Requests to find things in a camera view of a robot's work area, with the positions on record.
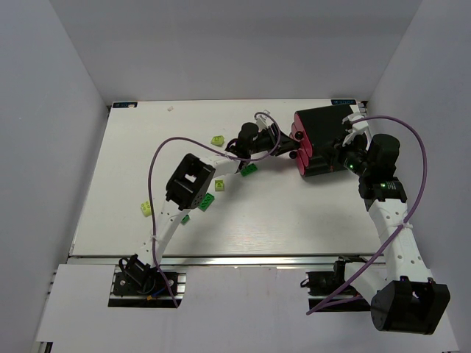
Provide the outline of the green upturned long lego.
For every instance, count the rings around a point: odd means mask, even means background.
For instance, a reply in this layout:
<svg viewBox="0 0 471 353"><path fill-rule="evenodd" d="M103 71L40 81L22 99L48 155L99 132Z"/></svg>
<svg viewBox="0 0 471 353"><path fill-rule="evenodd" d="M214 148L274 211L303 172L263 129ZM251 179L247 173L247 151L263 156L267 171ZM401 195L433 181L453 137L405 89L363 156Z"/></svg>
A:
<svg viewBox="0 0 471 353"><path fill-rule="evenodd" d="M214 200L215 200L214 195L210 193L206 193L201 203L199 204L198 208L204 212L209 208L209 206L211 206Z"/></svg>

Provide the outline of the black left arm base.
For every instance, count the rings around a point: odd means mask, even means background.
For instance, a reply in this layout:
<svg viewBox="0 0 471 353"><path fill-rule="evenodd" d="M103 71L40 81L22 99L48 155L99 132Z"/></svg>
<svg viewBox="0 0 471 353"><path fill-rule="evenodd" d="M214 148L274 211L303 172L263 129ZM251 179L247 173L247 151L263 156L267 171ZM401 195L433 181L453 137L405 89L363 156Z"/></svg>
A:
<svg viewBox="0 0 471 353"><path fill-rule="evenodd" d="M137 255L118 261L107 306L114 308L177 308L185 293L185 275L160 273Z"/></svg>

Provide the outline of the pink bottom drawer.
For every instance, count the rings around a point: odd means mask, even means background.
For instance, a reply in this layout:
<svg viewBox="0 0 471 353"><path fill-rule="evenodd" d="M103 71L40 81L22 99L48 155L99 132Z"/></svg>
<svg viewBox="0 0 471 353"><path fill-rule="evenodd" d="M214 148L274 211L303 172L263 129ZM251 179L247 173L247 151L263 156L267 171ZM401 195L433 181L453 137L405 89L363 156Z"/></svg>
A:
<svg viewBox="0 0 471 353"><path fill-rule="evenodd" d="M307 176L307 168L309 165L309 157L304 149L298 149L289 152L289 157L296 160L297 168L302 177Z"/></svg>

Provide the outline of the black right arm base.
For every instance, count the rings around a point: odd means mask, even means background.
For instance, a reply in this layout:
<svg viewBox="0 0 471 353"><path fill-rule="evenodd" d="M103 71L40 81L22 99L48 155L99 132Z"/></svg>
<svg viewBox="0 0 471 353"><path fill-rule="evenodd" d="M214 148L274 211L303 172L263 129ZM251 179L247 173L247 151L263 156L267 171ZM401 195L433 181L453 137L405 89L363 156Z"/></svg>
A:
<svg viewBox="0 0 471 353"><path fill-rule="evenodd" d="M309 309L314 308L326 296L344 283L344 270L348 263L366 263L363 257L340 256L329 271L310 271L307 278L301 281L300 287L308 289ZM321 312L369 312L370 306L365 299L333 305L321 309Z"/></svg>

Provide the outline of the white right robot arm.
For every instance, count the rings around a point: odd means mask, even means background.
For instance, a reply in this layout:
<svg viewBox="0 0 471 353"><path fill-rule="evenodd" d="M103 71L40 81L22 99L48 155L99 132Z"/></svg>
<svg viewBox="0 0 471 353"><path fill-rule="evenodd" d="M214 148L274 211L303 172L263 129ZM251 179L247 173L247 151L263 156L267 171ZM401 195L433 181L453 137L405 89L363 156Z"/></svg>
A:
<svg viewBox="0 0 471 353"><path fill-rule="evenodd" d="M339 288L353 287L370 306L379 331L432 335L450 301L450 291L435 282L424 264L407 217L407 196L394 175L400 142L391 135L347 136L335 146L335 161L358 176L358 192L380 239L386 277L372 261L347 260L335 267Z"/></svg>

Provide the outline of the pink top drawer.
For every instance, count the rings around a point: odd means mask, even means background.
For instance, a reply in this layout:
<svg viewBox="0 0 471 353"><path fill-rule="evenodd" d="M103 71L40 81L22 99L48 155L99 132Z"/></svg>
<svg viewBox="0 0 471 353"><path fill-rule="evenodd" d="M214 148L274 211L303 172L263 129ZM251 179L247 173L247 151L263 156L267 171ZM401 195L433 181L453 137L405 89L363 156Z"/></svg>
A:
<svg viewBox="0 0 471 353"><path fill-rule="evenodd" d="M293 137L300 142L302 149L305 151L308 157L312 157L312 143L308 138L308 133L306 132L298 113L294 114L294 122L291 126L291 133Z"/></svg>

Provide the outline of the green eight-stud lego plate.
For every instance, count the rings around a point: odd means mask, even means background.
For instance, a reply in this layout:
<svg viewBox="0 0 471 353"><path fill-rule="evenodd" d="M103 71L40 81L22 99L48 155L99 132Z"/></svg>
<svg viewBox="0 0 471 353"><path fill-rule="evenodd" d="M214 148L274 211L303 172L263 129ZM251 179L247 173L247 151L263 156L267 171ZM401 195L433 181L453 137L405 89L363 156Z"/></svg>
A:
<svg viewBox="0 0 471 353"><path fill-rule="evenodd" d="M249 176L250 174L255 173L257 170L258 170L258 167L257 167L255 164L249 164L249 165L247 165L245 168L243 168L243 169L240 170L240 174L241 174L243 177L247 177L247 176Z"/></svg>

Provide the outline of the light green square lego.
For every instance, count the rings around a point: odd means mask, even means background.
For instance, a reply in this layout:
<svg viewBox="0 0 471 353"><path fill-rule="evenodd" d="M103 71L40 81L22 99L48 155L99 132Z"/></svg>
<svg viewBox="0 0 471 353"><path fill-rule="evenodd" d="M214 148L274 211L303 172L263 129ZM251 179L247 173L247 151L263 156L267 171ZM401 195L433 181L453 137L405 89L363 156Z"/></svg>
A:
<svg viewBox="0 0 471 353"><path fill-rule="evenodd" d="M224 181L222 179L216 179L214 181L214 190L216 192L224 191Z"/></svg>

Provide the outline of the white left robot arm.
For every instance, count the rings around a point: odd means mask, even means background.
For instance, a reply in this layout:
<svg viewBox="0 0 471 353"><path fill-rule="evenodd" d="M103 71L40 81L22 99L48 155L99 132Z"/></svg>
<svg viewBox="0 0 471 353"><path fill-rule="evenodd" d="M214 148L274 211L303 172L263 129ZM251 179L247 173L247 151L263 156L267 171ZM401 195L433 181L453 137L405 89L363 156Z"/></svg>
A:
<svg viewBox="0 0 471 353"><path fill-rule="evenodd" d="M177 140L193 143L213 154L205 158L186 154L166 183L163 205L156 211L152 196L154 165L163 147ZM151 238L145 242L145 249L130 259L145 271L157 271L163 253L180 222L191 210L201 205L213 179L240 174L252 162L267 157L294 154L299 147L300 142L281 132L275 122L262 129L255 123L243 124L238 137L230 140L224 151L215 150L190 138L173 137L164 140L152 157L147 180L152 217Z"/></svg>

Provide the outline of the pink drawer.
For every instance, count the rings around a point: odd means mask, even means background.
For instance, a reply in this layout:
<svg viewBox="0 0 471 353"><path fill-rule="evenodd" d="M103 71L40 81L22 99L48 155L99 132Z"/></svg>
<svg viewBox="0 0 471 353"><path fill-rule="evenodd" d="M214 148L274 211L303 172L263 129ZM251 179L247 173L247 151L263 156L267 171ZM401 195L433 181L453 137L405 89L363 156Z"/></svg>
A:
<svg viewBox="0 0 471 353"><path fill-rule="evenodd" d="M312 157L312 143L308 138L308 133L306 132L298 113L294 114L294 122L291 126L291 133L293 137L300 142L302 149L305 151L308 157Z"/></svg>
<svg viewBox="0 0 471 353"><path fill-rule="evenodd" d="M289 152L289 157L296 160L297 168L302 177L307 176L307 168L309 165L309 157L304 149L298 149Z"/></svg>
<svg viewBox="0 0 471 353"><path fill-rule="evenodd" d="M301 126L296 125L293 123L291 125L291 133L290 137L297 141L298 150L297 150L297 159L302 162L303 154L304 154L304 147L303 147L303 140L305 136L305 131Z"/></svg>

